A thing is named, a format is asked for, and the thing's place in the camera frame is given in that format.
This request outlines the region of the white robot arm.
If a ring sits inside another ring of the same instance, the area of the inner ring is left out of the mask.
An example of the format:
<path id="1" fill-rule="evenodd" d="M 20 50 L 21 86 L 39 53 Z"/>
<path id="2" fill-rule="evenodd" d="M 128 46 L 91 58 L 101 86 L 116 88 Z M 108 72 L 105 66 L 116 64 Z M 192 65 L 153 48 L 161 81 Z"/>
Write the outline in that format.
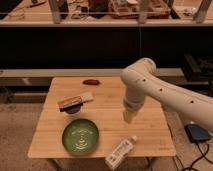
<path id="1" fill-rule="evenodd" d="M 130 123 L 150 96 L 213 133 L 213 98 L 162 81 L 155 71 L 150 58 L 141 58 L 122 70 L 124 120 Z"/>

